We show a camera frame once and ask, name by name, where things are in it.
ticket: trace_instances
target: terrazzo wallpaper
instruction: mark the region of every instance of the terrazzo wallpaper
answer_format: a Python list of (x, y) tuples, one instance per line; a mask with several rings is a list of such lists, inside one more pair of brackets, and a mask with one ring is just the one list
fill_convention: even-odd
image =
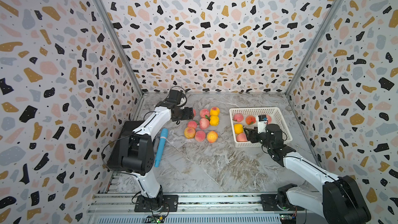
[(334, 0), (103, 0), (144, 92), (285, 92)]
[(290, 95), (318, 160), (356, 179), (379, 224), (398, 214), (397, 7), (345, 0)]
[(0, 6), (0, 222), (83, 223), (137, 93), (92, 0)]

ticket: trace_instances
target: blue pen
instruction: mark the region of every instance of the blue pen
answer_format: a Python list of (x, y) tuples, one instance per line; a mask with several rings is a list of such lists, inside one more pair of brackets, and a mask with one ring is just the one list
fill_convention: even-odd
[(163, 128), (162, 132), (160, 133), (160, 142), (159, 142), (159, 146), (158, 146), (158, 151), (156, 153), (155, 167), (159, 167), (160, 160), (162, 159), (164, 143), (166, 143), (168, 134), (169, 134), (169, 130), (167, 130), (166, 128)]

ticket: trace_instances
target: gray marble table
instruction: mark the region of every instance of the gray marble table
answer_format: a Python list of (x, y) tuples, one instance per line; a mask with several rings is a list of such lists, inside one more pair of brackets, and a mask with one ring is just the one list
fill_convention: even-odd
[[(139, 119), (154, 109), (154, 105), (166, 94), (147, 94)], [(179, 125), (169, 121), (169, 130), (162, 161), (154, 167), (158, 182), (164, 192), (272, 192), (289, 183), (297, 185), (305, 181), (295, 172), (281, 167), (260, 147), (236, 148), (232, 134), (229, 109), (239, 107), (279, 107), (285, 118), (293, 141), (290, 146), (315, 162), (285, 95), (266, 94), (187, 94), (186, 106), (193, 107), (199, 120), (202, 108), (220, 108), (220, 124), (210, 126), (205, 132), (215, 130), (218, 140), (210, 144), (206, 140), (196, 142), (184, 136), (188, 121)], [(116, 193), (133, 193), (139, 189), (128, 175), (121, 175)]]

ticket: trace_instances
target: white plastic basket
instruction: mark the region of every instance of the white plastic basket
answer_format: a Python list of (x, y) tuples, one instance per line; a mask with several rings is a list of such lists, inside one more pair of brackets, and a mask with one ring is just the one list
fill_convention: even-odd
[[(242, 114), (243, 115), (243, 120), (241, 122), (236, 122), (233, 121), (233, 117), (235, 114)], [(236, 134), (234, 130), (234, 124), (242, 124), (243, 128), (254, 128), (257, 126), (257, 122), (252, 124), (252, 125), (247, 125), (246, 124), (246, 117), (249, 115), (253, 115), (254, 117), (258, 115), (263, 115), (263, 114), (268, 114), (271, 117), (271, 123), (270, 124), (277, 124), (281, 127), (281, 130), (286, 133), (287, 139), (284, 143), (290, 142), (293, 140), (292, 135), (290, 134), (289, 129), (287, 128), (285, 119), (282, 116), (282, 112), (278, 107), (256, 107), (256, 108), (231, 108), (229, 109), (229, 115), (231, 119), (231, 125), (232, 125), (232, 132), (234, 136), (234, 141), (235, 141), (235, 147), (261, 147), (260, 143), (251, 143), (250, 141), (248, 142), (238, 142), (236, 141)]]

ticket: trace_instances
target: metal frame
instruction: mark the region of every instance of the metal frame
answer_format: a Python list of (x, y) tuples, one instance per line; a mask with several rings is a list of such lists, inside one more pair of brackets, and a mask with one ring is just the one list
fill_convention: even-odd
[(301, 72), (304, 70), (305, 66), (310, 61), (312, 55), (314, 54), (316, 48), (318, 47), (319, 43), (321, 42), (323, 36), (325, 35), (327, 29), (329, 28), (333, 18), (335, 17), (337, 11), (340, 9), (341, 4), (344, 0), (334, 0), (333, 4), (331, 5), (330, 10), (328, 11), (325, 19), (322, 21), (319, 30), (315, 34), (314, 40), (312, 41), (310, 47), (308, 48), (306, 54), (304, 55), (303, 60), (301, 61), (300, 65), (298, 66), (293, 79), (290, 81), (289, 86), (285, 92), (286, 95), (290, 95), (292, 90), (295, 87), (296, 82), (300, 78)]
[(115, 32), (115, 29), (113, 28), (113, 25), (112, 25), (110, 19), (108, 18), (106, 8), (105, 8), (102, 0), (92, 0), (92, 1), (93, 1), (93, 5), (97, 8), (99, 17), (101, 18), (106, 30), (108, 31), (111, 41), (115, 45), (115, 49), (122, 60), (122, 63), (127, 71), (127, 74), (130, 77), (130, 80), (132, 82), (132, 85), (134, 86), (135, 91), (138, 93), (138, 95), (141, 99), (143, 93), (140, 88), (140, 84), (138, 83), (137, 77), (135, 76), (135, 74), (131, 68), (131, 65), (130, 65), (129, 60), (127, 59), (126, 53), (124, 52), (124, 49), (119, 42), (119, 39)]

